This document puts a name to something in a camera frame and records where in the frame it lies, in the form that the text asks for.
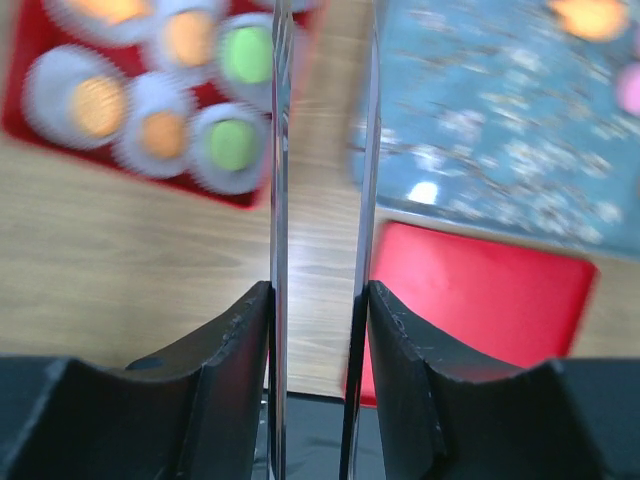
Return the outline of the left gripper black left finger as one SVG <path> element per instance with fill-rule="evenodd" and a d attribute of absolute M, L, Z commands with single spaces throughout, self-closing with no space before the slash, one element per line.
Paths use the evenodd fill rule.
<path fill-rule="evenodd" d="M 5 479 L 248 479 L 273 298 L 253 285 L 218 317 L 123 369 L 1 358 Z"/>

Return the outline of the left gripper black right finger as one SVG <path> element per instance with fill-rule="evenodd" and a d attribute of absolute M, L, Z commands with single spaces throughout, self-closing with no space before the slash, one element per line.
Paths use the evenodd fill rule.
<path fill-rule="evenodd" d="M 635 479 L 639 362 L 520 368 L 370 285 L 368 338 L 390 479 Z"/>

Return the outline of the red box lid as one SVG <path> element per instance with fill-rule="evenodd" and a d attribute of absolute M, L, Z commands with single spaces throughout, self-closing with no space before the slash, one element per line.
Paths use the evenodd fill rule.
<path fill-rule="evenodd" d="M 532 367 L 569 354 L 598 274 L 580 258 L 387 222 L 371 277 L 454 338 Z"/>

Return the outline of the green round cookie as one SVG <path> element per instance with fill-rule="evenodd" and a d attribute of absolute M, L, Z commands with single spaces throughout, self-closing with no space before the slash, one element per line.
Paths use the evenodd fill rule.
<path fill-rule="evenodd" d="M 226 35 L 222 65 L 232 81 L 249 85 L 269 81 L 271 57 L 271 34 L 266 28 L 240 27 Z"/>
<path fill-rule="evenodd" d="M 230 172 L 244 170 L 254 161 L 255 143 L 255 131 L 249 122 L 219 121 L 212 126 L 209 138 L 213 164 Z"/>

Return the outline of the red cookie box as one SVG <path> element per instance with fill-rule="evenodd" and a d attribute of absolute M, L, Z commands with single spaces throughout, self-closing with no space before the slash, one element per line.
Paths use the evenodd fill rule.
<path fill-rule="evenodd" d="M 153 13 L 118 25 L 86 16 L 69 1 L 20 1 L 1 122 L 11 136 L 90 164 L 242 209 L 253 208 L 267 182 L 271 141 L 271 79 L 232 81 L 222 56 L 226 35 L 258 26 L 271 34 L 271 1 L 148 1 Z M 164 27 L 186 10 L 205 10 L 215 31 L 209 62 L 182 67 L 168 54 Z M 112 135 L 92 138 L 71 118 L 71 95 L 82 81 L 105 75 L 124 87 L 124 122 Z M 161 160 L 141 144 L 143 119 L 169 110 L 186 118 L 182 155 Z M 249 122 L 256 148 L 248 168 L 230 172 L 213 164 L 212 126 Z"/>

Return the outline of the orange round waffle cookie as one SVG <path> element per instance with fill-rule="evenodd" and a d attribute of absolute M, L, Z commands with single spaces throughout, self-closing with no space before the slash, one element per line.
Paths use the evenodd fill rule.
<path fill-rule="evenodd" d="M 71 95 L 71 118 L 75 126 L 92 138 L 114 134 L 124 122 L 127 97 L 113 77 L 99 75 L 80 82 Z"/>

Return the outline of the metal tongs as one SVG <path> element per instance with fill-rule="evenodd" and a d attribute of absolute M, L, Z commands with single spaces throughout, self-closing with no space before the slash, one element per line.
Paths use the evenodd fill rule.
<path fill-rule="evenodd" d="M 375 223 L 381 139 L 380 58 L 377 12 L 370 28 L 369 100 L 364 155 L 351 333 L 340 450 L 339 477 L 356 477 L 364 345 L 369 302 L 369 277 Z M 270 282 L 275 314 L 269 340 L 269 479 L 286 477 L 286 397 L 288 333 L 288 167 L 291 66 L 294 24 L 291 3 L 274 3 L 272 26 L 272 174 Z"/>

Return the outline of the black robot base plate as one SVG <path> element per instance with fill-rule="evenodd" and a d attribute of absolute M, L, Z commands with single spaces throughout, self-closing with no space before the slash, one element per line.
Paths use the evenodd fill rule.
<path fill-rule="evenodd" d="M 288 480 L 337 480 L 343 401 L 337 397 L 290 392 L 287 397 Z M 359 412 L 356 478 L 385 480 L 378 415 Z"/>

